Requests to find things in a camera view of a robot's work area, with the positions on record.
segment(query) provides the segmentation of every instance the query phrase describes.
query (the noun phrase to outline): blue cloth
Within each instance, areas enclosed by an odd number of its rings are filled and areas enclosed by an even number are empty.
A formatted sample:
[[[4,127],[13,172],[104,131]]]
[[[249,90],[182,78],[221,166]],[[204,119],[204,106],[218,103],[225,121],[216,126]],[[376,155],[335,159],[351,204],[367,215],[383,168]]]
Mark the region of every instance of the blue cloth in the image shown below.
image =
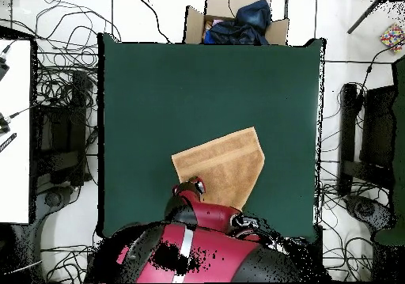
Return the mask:
[[[217,23],[210,29],[216,44],[268,45],[264,33],[271,23],[271,12],[266,0],[239,8],[235,20]]]
[[[212,38],[209,30],[206,31],[206,37],[204,38],[204,44],[215,44],[215,40]]]

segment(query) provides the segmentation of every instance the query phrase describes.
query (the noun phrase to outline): cardboard box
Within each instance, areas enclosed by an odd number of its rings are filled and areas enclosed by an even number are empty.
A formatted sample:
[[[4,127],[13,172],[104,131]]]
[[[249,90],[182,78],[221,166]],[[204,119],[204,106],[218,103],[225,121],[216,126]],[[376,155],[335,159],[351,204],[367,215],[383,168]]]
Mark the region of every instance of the cardboard box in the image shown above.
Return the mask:
[[[206,21],[233,20],[233,14],[237,15],[240,7],[250,5],[259,0],[206,0],[204,14],[188,6],[186,9],[186,21],[184,26],[183,42],[186,44],[200,44],[203,41],[203,29]],[[272,21],[267,28],[265,37],[269,44],[286,45],[289,20]]]

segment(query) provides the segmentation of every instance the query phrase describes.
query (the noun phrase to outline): green mat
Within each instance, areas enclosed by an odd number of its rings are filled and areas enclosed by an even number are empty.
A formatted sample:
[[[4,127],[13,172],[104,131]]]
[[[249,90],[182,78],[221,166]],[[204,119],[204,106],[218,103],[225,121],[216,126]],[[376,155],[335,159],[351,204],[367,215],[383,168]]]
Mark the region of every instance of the green mat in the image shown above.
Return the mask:
[[[306,47],[100,40],[104,236],[163,218],[178,183],[174,153],[255,127],[266,160],[244,212],[287,237],[313,237],[322,40]]]

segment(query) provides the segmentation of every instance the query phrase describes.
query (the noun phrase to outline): towel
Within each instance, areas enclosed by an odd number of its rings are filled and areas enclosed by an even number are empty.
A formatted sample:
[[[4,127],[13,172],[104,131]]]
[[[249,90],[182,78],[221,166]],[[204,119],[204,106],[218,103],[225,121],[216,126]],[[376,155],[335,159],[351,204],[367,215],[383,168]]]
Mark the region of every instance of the towel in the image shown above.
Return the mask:
[[[242,210],[262,171],[264,154],[254,127],[172,155],[181,183],[202,178],[206,203]]]

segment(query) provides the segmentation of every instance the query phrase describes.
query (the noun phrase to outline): white stripe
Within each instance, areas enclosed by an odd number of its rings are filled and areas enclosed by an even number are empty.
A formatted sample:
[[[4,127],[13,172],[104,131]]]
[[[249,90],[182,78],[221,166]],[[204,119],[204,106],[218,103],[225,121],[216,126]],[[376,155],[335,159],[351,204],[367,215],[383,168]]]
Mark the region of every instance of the white stripe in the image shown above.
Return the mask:
[[[193,236],[194,236],[193,231],[186,227],[184,230],[184,237],[183,243],[181,244],[180,254],[186,257],[188,260],[190,260],[189,256],[191,251],[191,245],[193,243]],[[185,276],[186,275],[174,274],[172,283],[183,283]]]

